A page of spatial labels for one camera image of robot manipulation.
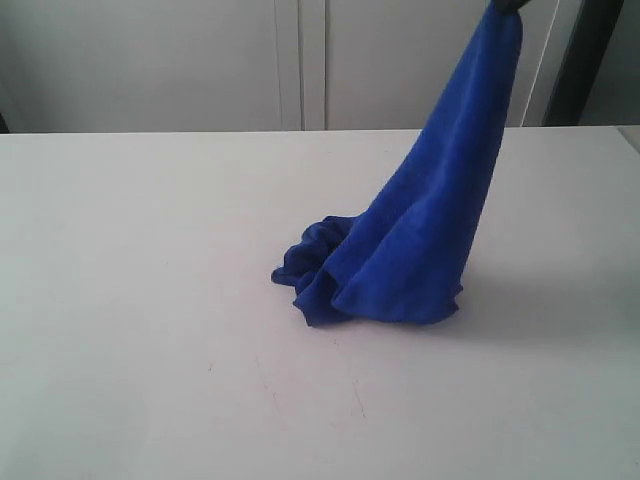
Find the blue towel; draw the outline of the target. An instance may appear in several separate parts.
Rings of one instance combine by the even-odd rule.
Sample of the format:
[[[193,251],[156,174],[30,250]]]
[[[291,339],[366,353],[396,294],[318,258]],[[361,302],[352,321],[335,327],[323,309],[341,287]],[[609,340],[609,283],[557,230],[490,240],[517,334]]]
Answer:
[[[518,12],[485,10],[404,161],[369,207],[306,228],[271,275],[312,327],[432,325],[457,310],[501,147],[523,41]]]

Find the dark vertical post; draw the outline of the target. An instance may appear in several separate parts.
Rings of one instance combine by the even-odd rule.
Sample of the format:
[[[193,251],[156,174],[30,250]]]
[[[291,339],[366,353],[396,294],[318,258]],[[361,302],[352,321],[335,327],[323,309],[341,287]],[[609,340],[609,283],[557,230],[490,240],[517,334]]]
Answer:
[[[624,3],[624,0],[582,2],[543,117],[543,127],[579,124]]]

